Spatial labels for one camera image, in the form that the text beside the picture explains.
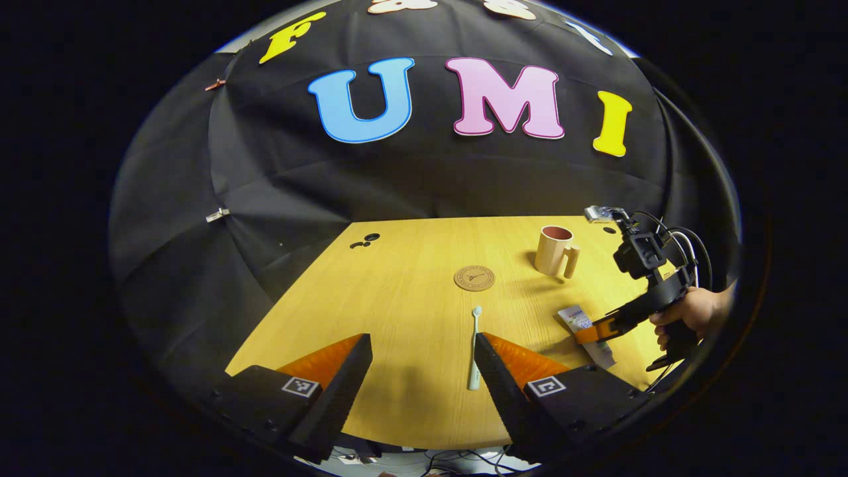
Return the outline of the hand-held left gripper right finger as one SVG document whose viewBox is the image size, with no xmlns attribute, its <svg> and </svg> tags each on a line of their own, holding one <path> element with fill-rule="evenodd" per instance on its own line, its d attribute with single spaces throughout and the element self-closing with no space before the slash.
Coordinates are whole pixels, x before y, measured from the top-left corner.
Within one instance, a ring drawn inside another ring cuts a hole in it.
<svg viewBox="0 0 848 477">
<path fill-rule="evenodd" d="M 600 366 L 569 368 L 491 333 L 476 333 L 474 361 L 511 455 L 533 464 L 596 444 L 653 399 Z"/>
</svg>

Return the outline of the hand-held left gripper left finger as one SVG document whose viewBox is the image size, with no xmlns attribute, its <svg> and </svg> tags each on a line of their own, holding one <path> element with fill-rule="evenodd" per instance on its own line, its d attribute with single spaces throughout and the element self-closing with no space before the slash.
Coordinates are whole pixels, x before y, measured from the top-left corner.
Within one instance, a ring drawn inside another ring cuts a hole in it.
<svg viewBox="0 0 848 477">
<path fill-rule="evenodd" d="M 212 387 L 212 410 L 270 449 L 312 464 L 330 458 L 372 365 L 357 333 L 277 369 L 252 365 Z"/>
</svg>

